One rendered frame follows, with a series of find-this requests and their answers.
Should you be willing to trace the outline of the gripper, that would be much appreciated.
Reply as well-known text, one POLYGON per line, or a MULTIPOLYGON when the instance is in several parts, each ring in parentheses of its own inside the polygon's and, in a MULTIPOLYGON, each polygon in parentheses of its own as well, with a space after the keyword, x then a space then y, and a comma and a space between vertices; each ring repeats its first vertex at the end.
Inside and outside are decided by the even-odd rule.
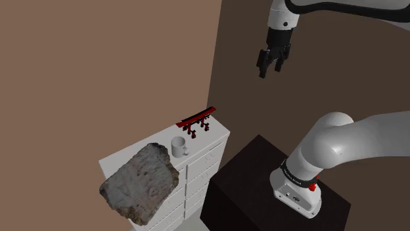
POLYGON ((275 71, 280 72, 285 60, 290 54, 293 29, 277 30, 273 28, 268 29, 267 33, 267 49, 261 49, 258 55, 256 66, 259 68, 259 77, 265 78, 266 72, 270 64, 275 60, 275 71))

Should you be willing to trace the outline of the red and black gate figure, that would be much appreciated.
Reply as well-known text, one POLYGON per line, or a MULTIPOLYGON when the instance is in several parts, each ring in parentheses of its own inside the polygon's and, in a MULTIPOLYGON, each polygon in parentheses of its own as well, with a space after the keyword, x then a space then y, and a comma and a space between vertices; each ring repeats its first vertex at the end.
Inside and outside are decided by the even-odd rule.
POLYGON ((176 123, 175 125, 178 128, 182 128, 183 131, 186 131, 188 135, 191 136, 192 139, 196 138, 196 131, 192 129, 194 124, 199 124, 201 128, 204 129, 205 132, 210 130, 209 123, 206 123, 206 120, 210 118, 212 112, 216 111, 216 108, 210 106, 201 112, 192 115, 188 118, 181 120, 180 122, 176 123))

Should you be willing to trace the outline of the white chest of drawers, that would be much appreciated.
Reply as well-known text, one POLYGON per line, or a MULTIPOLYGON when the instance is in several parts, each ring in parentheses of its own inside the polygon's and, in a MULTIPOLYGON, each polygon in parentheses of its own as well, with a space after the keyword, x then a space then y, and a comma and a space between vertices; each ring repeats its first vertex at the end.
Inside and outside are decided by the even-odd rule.
POLYGON ((185 146, 190 150, 190 154, 181 158, 170 157, 172 165, 179 171, 178 186, 146 226, 132 224, 135 231, 175 231, 183 221, 202 208, 209 181, 219 169, 230 135, 230 131, 214 117, 210 116, 205 122, 210 124, 209 131, 199 125, 193 125, 196 138, 191 138, 181 128, 172 125, 99 160, 104 176, 108 178, 148 143, 157 142, 164 145, 171 153, 172 138, 185 139, 185 146))

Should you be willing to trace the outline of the white mug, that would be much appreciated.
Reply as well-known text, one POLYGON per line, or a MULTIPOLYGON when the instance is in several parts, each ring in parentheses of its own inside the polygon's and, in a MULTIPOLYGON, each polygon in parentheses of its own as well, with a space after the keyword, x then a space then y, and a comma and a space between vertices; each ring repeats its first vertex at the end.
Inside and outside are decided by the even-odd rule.
POLYGON ((182 136, 175 136, 171 140, 171 153, 175 158, 182 158, 190 154, 186 147, 186 140, 182 136))

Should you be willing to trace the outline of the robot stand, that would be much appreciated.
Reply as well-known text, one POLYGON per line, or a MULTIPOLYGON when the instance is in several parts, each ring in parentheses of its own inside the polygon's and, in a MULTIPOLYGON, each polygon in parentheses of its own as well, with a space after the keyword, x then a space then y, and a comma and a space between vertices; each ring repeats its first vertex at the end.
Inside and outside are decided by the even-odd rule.
POLYGON ((200 219, 209 231, 344 231, 350 203, 323 182, 312 219, 275 198, 269 176, 285 154, 256 136, 211 179, 200 219))

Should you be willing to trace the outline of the grey carved stone slab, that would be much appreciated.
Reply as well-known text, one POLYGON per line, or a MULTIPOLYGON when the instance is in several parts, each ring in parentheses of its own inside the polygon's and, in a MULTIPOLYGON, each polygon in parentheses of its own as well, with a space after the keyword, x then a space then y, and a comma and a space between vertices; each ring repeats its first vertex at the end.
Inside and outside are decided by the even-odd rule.
POLYGON ((147 225, 179 184, 179 171, 168 149, 149 143, 99 187, 100 195, 120 216, 147 225))

